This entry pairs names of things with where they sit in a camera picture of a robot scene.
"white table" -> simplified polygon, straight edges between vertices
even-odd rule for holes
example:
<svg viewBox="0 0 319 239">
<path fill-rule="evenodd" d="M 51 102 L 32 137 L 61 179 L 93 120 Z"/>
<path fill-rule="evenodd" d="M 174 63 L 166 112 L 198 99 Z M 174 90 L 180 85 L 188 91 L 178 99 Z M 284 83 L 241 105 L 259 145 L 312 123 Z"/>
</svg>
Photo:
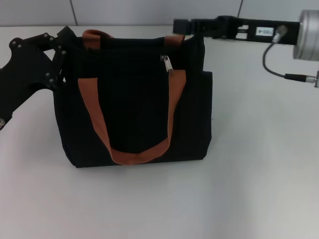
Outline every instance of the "white table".
<svg viewBox="0 0 319 239">
<path fill-rule="evenodd" d="M 90 27 L 72 27 L 76 34 Z M 171 27 L 93 27 L 154 38 Z M 0 28 L 8 43 L 62 27 Z M 213 139 L 203 161 L 76 169 L 60 141 L 50 91 L 0 132 L 1 239 L 318 239 L 319 90 L 267 73 L 266 44 L 206 40 L 214 76 Z M 313 75 L 276 46 L 270 68 Z"/>
</svg>

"bag handle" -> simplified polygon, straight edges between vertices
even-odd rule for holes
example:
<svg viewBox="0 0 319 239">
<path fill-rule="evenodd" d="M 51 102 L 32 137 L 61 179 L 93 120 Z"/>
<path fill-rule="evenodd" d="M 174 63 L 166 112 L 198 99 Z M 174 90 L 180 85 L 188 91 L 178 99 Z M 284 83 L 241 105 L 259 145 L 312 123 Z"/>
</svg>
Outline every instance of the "bag handle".
<svg viewBox="0 0 319 239">
<path fill-rule="evenodd" d="M 84 46 L 86 48 L 101 49 L 101 36 L 105 38 L 113 38 L 111 35 L 98 30 L 89 29 L 84 31 L 82 34 Z M 170 47 L 180 47 L 184 40 L 184 35 L 175 34 L 173 36 L 166 36 L 164 45 Z"/>
<path fill-rule="evenodd" d="M 101 36 L 111 37 L 110 35 L 96 31 L 87 30 L 83 33 L 83 42 L 87 48 L 100 48 Z M 179 46 L 184 40 L 183 36 L 169 36 L 165 38 L 165 45 Z M 85 107 L 90 115 L 93 129 L 108 149 L 112 160 L 117 164 L 132 165 L 147 163 L 157 157 L 162 156 L 169 148 L 174 112 L 179 98 L 186 84 L 185 70 L 172 70 L 168 77 L 168 119 L 167 119 L 167 138 L 154 147 L 141 153 L 120 152 L 113 149 L 110 145 L 107 126 L 100 107 L 98 95 L 98 78 L 80 78 L 78 79 L 79 90 L 84 101 Z"/>
</svg>

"label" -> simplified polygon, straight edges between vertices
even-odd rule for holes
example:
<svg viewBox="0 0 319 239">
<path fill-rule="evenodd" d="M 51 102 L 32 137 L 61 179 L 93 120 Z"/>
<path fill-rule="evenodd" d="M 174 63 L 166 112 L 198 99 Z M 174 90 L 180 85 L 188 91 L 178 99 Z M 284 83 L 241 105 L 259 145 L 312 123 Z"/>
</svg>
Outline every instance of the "label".
<svg viewBox="0 0 319 239">
<path fill-rule="evenodd" d="M 257 27 L 256 36 L 273 36 L 274 29 L 272 27 Z"/>
</svg>

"white wall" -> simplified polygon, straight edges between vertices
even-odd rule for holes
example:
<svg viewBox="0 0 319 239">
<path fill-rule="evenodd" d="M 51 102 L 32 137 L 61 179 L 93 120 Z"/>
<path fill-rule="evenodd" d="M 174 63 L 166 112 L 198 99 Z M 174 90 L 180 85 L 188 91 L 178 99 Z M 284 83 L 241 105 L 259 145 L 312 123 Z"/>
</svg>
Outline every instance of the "white wall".
<svg viewBox="0 0 319 239">
<path fill-rule="evenodd" d="M 0 26 L 75 25 L 69 0 L 0 0 Z"/>
<path fill-rule="evenodd" d="M 244 0 L 240 17 L 299 21 L 303 9 L 319 10 L 319 0 Z"/>
<path fill-rule="evenodd" d="M 160 25 L 237 15 L 240 0 L 73 0 L 79 25 Z"/>
<path fill-rule="evenodd" d="M 160 25 L 236 16 L 241 0 L 72 0 L 79 25 Z M 240 17 L 298 21 L 319 0 L 243 0 Z M 74 25 L 70 0 L 0 0 L 0 26 Z"/>
</svg>

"black cable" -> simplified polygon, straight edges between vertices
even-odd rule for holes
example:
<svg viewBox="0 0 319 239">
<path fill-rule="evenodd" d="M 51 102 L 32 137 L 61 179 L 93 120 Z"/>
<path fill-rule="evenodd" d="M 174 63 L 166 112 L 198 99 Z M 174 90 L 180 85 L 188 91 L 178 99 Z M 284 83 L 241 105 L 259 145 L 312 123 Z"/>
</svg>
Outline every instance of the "black cable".
<svg viewBox="0 0 319 239">
<path fill-rule="evenodd" d="M 243 2 L 244 2 L 244 0 L 241 0 L 241 1 L 240 1 L 240 5 L 239 5 L 239 9 L 238 9 L 237 17 L 239 17 L 239 16 L 240 16 L 240 12 L 241 12 L 241 8 L 242 8 L 242 6 L 243 6 Z"/>
<path fill-rule="evenodd" d="M 266 66 L 266 55 L 267 55 L 268 51 L 270 50 L 270 48 L 272 48 L 274 45 L 275 45 L 275 43 L 272 42 L 272 43 L 267 47 L 267 49 L 265 50 L 264 55 L 263 55 L 263 67 L 264 67 L 265 70 L 268 71 L 269 73 L 271 73 L 271 74 L 273 74 L 273 75 L 275 75 L 275 76 L 279 76 L 279 77 L 285 78 L 284 75 L 279 74 L 279 73 L 277 73 L 277 72 L 274 72 L 274 71 L 270 70 L 270 69 Z"/>
</svg>

